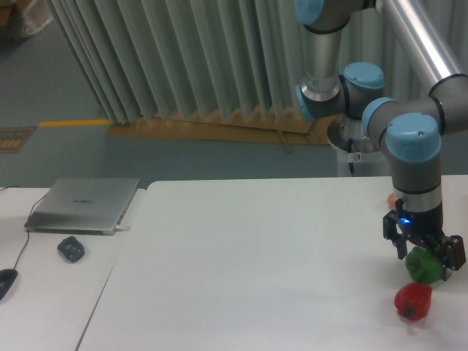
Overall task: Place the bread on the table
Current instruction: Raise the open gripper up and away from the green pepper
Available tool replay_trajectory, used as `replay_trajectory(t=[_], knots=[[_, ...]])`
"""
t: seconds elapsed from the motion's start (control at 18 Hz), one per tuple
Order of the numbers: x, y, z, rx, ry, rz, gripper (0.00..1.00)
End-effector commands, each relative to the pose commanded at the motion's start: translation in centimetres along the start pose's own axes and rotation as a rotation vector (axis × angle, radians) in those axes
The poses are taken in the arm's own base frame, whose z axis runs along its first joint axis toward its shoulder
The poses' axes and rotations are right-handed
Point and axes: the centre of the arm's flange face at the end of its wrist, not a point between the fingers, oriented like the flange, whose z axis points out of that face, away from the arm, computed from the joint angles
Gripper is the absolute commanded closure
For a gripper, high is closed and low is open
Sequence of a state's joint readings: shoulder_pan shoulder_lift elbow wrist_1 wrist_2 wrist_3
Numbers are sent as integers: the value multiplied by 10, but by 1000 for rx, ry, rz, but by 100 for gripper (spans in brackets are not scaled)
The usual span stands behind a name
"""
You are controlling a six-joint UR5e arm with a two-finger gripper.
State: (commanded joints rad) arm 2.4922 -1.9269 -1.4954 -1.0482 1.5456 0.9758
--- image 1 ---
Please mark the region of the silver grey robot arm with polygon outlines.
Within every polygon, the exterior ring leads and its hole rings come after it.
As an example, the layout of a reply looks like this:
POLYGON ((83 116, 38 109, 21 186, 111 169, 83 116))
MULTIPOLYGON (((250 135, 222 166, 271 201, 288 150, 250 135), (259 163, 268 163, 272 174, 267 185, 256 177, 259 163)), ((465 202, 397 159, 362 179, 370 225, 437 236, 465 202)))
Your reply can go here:
POLYGON ((467 75, 420 1, 296 1, 298 22, 315 39, 306 73, 295 87, 308 121, 343 113, 390 164, 396 207, 383 218, 383 235, 399 259, 407 244, 425 249, 444 271, 466 261, 463 239, 444 234, 441 138, 467 129, 467 75), (400 103, 383 96, 382 71, 373 64, 337 68, 341 31, 353 13, 375 9, 389 22, 427 97, 400 103))

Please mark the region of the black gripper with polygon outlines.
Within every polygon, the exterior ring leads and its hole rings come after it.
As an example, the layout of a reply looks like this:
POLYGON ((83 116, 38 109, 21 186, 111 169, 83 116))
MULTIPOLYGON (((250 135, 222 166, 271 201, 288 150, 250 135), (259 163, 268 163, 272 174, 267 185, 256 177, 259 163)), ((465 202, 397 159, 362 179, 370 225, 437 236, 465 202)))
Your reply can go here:
POLYGON ((442 209, 440 203, 431 210, 415 212, 404 209, 404 203, 398 203, 396 211, 389 211, 382 218, 382 234, 396 248, 399 260, 407 256, 407 241, 434 253, 442 266, 442 281, 446 281, 448 270, 458 271, 467 259, 463 238, 443 233, 442 209))

